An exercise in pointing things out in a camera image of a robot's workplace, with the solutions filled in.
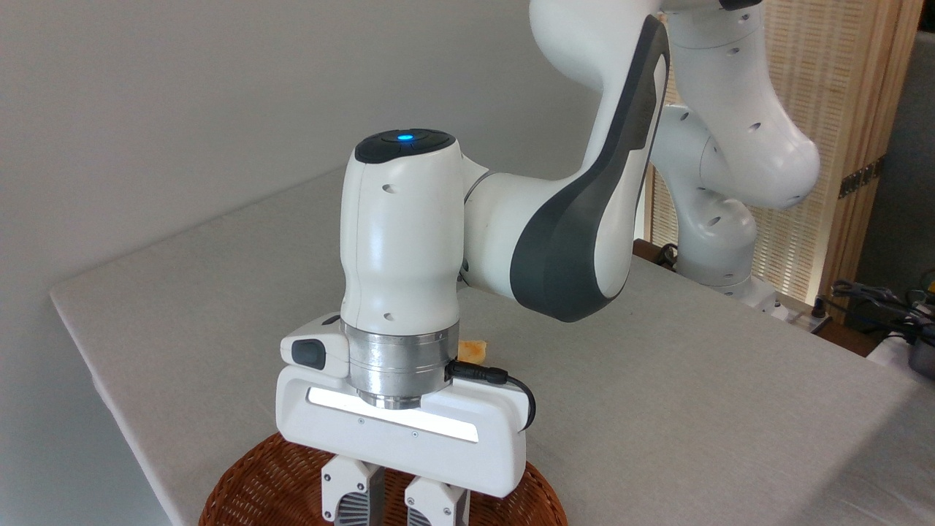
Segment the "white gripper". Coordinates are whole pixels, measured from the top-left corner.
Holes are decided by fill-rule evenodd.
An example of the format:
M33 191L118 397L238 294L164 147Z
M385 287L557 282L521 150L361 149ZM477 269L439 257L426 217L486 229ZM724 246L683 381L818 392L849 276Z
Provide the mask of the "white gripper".
M502 498L520 482L527 466L523 392L454 379L417 408L378 408L348 382L348 340L336 313L284 337L280 352L278 430L337 455L321 469L328 522L383 524L384 467L417 476L405 492L407 525L468 525L470 490Z

